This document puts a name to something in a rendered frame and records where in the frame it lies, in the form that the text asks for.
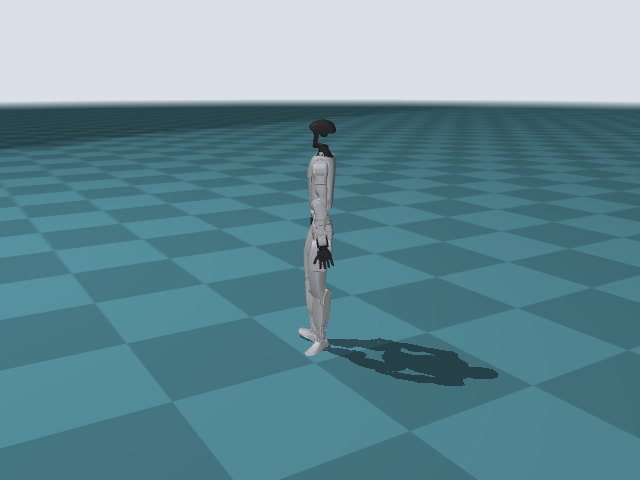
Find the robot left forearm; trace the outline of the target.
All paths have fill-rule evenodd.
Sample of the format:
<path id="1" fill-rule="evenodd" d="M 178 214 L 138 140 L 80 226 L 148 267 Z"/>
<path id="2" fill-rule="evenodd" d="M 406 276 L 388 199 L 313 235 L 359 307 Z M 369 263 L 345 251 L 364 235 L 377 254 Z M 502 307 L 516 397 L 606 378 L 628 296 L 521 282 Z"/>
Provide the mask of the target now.
<path id="1" fill-rule="evenodd" d="M 327 210 L 323 201 L 317 201 L 314 204 L 315 210 L 315 234 L 318 238 L 319 246 L 326 246 L 326 219 L 327 219 Z"/>

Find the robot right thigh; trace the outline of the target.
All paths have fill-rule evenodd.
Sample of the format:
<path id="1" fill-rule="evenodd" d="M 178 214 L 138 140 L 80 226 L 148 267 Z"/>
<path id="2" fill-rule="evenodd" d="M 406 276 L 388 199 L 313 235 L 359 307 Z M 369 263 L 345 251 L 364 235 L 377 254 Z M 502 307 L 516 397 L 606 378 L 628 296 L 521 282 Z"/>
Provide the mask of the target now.
<path id="1" fill-rule="evenodd" d="M 305 272 L 305 278 L 306 278 L 305 285 L 306 285 L 306 288 L 309 291 L 311 291 L 311 289 L 310 289 L 310 285 L 309 285 L 308 270 L 307 270 L 307 268 L 308 268 L 308 254 L 309 254 L 311 241 L 314 240 L 313 237 L 312 237 L 311 227 L 312 227 L 312 224 L 310 226 L 310 229 L 309 229 L 307 237 L 306 237 L 305 247 L 304 247 L 304 254 L 303 254 L 304 272 Z"/>

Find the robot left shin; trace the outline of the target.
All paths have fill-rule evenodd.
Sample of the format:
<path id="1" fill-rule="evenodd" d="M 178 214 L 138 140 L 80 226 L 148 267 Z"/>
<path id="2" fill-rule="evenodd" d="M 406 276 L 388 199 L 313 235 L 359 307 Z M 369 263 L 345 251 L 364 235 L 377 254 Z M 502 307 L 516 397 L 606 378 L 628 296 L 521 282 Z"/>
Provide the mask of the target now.
<path id="1" fill-rule="evenodd" d="M 325 295 L 320 303 L 319 298 L 313 299 L 313 321 L 315 324 L 316 341 L 325 343 L 326 326 L 329 319 L 331 304 L 330 304 L 331 291 L 325 289 Z"/>

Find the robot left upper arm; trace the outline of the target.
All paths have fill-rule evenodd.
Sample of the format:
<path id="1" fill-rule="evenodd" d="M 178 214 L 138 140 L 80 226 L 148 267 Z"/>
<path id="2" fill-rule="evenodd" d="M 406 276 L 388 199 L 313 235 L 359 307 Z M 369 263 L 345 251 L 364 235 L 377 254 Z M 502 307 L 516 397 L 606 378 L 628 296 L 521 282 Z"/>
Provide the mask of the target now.
<path id="1" fill-rule="evenodd" d="M 318 160 L 312 166 L 312 174 L 314 177 L 314 190 L 317 194 L 317 199 L 311 202 L 311 208 L 314 210 L 314 204 L 317 201 L 323 201 L 325 207 L 327 206 L 327 176 L 328 176 L 328 164 L 325 160 Z"/>

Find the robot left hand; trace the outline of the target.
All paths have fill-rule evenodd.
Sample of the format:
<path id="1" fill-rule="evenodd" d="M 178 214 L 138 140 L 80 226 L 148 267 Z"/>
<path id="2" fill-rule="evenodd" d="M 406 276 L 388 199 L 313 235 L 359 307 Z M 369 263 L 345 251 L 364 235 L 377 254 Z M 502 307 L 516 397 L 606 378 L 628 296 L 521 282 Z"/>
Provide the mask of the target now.
<path id="1" fill-rule="evenodd" d="M 322 268 L 322 262 L 323 262 L 324 269 L 326 269 L 325 261 L 327 262 L 328 268 L 330 268 L 329 259 L 330 259 L 331 265 L 334 266 L 331 252 L 327 249 L 329 247 L 327 237 L 326 237 L 326 241 L 327 241 L 327 245 L 326 246 L 319 246 L 318 238 L 316 239 L 317 248 L 319 250 L 317 251 L 317 256 L 315 257 L 314 264 L 316 264 L 316 261 L 317 261 L 317 259 L 319 257 L 319 268 L 320 269 Z"/>

